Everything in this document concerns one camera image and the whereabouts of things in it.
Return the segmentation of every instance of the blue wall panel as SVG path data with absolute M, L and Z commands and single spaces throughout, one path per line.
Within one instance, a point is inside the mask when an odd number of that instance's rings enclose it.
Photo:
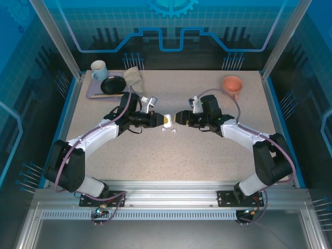
M 145 69 L 210 70 L 222 69 L 229 52 L 232 56 L 245 52 L 242 69 L 260 70 L 297 2 L 58 0 L 46 4 L 82 70 L 96 58 L 106 60 L 110 68 L 124 69 L 123 54 L 131 52 L 144 56 Z

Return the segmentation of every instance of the metal pole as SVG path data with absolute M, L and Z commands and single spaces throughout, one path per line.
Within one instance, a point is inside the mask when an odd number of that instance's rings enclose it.
M 41 0 L 30 0 L 30 3 L 35 9 L 69 70 L 76 79 L 80 79 L 81 71 L 45 3 Z
M 267 79 L 272 72 L 272 69 L 276 65 L 278 59 L 280 58 L 282 52 L 284 51 L 286 45 L 291 39 L 295 29 L 299 25 L 302 17 L 305 15 L 310 3 L 312 0 L 300 0 L 298 5 L 295 7 L 292 16 L 286 24 L 286 27 L 281 34 L 278 42 L 276 43 L 268 61 L 266 62 L 263 70 L 262 77 L 263 79 Z

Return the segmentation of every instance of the blue border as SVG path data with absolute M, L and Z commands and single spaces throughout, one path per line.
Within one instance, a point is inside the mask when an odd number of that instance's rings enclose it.
M 299 182 L 300 188 L 306 188 L 305 182 L 304 182 L 303 177 L 302 177 L 302 172 L 301 172 L 301 169 L 299 167 L 299 163 L 297 161 L 295 151 L 294 151 L 294 148 L 293 148 L 293 145 L 292 145 L 292 142 L 291 142 L 291 137 L 289 136 L 288 129 L 287 129 L 284 117 L 282 116 L 281 108 L 280 108 L 278 99 L 276 98 L 276 93 L 275 93 L 275 90 L 274 90 L 274 87 L 273 87 L 272 80 L 271 80 L 270 76 L 268 77 L 267 82 L 268 82 L 269 88 L 271 90 L 271 95 L 272 95 L 272 98 L 273 98 L 273 101 L 274 101 L 274 104 L 275 104 L 276 112 L 278 113 L 278 117 L 279 117 L 279 120 L 280 120 L 282 130 L 284 132 L 286 142 L 289 146 L 290 153 L 292 154 L 292 157 L 293 157 L 293 160 L 294 160 L 294 163 L 295 163 L 296 178 Z
M 288 0 L 284 0 L 284 3 L 283 5 L 281 6 L 280 10 L 279 10 L 279 13 L 277 15 L 277 17 L 275 18 L 275 21 L 271 27 L 271 30 L 264 42 L 264 45 L 261 49 L 231 49 L 231 48 L 227 48 L 225 46 L 225 44 L 212 32 L 205 32 L 204 31 L 204 27 L 200 27 L 200 26 L 193 26 L 193 27 L 184 27 L 181 29 L 181 32 L 180 32 L 180 45 L 179 45 L 179 48 L 164 48 L 163 47 L 163 37 L 162 37 L 162 30 L 161 28 L 159 27 L 140 27 L 139 28 L 139 32 L 138 33 L 130 33 L 129 35 L 127 35 L 127 37 L 115 48 L 115 49 L 105 49 L 105 50 L 82 50 L 75 35 L 74 35 L 74 32 L 68 22 L 68 19 L 66 18 L 64 12 L 63 12 L 63 9 L 61 8 L 60 6 L 60 3 L 59 3 L 59 0 L 56 0 L 56 4 L 57 4 L 57 7 L 59 9 L 59 12 L 60 12 L 60 15 L 62 16 L 67 28 L 68 28 L 68 31 L 75 43 L 75 46 L 77 48 L 78 51 L 80 51 L 81 53 L 116 53 L 118 52 L 126 43 L 127 41 L 131 38 L 131 37 L 136 37 L 136 36 L 143 36 L 143 32 L 144 31 L 157 31 L 158 32 L 158 37 L 159 37 L 159 49 L 162 51 L 162 52 L 180 52 L 183 50 L 183 44 L 184 44 L 184 33 L 185 31 L 187 30 L 195 30 L 195 31 L 199 31 L 199 35 L 200 36 L 210 36 L 212 37 L 226 52 L 263 52 L 267 45 L 268 45 L 268 42 L 272 36 L 272 33 L 279 21 L 279 18 L 286 6 L 286 3 L 287 3 Z
M 62 109 L 60 120 L 58 122 L 58 127 L 57 127 L 57 130 L 56 130 L 56 133 L 54 134 L 52 145 L 55 141 L 57 141 L 59 139 L 59 135 L 60 135 L 60 131 L 61 131 L 61 128 L 62 128 L 63 121 L 64 121 L 64 117 L 66 116 L 67 109 L 68 109 L 68 106 L 69 106 L 69 102 L 70 102 L 72 94 L 73 94 L 75 81 L 76 81 L 76 78 L 73 77 L 71 86 L 70 86 L 68 94 L 67 94 L 66 101 L 64 102 L 64 106 L 63 106 L 63 109 Z M 41 175 L 41 179 L 40 179 L 38 188 L 44 188 L 44 185 L 45 185 L 45 182 L 46 182 L 46 179 L 44 178 L 44 172 L 45 172 L 45 168 L 43 170 L 43 174 Z

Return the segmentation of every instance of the gear logo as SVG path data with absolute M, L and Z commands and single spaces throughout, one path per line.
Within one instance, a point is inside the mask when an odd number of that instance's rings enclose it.
M 11 17 L 20 25 L 30 17 L 30 6 L 28 0 L 0 0 L 0 6 L 5 6 Z
M 173 18 L 173 16 L 180 17 L 181 14 L 186 15 L 187 10 L 193 10 L 193 5 L 198 4 L 198 0 L 147 0 L 147 4 L 156 15 Z

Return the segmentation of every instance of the black plate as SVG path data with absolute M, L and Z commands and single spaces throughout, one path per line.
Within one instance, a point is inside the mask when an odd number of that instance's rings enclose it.
M 126 88 L 126 81 L 120 76 L 109 76 L 100 85 L 103 93 L 119 94 Z

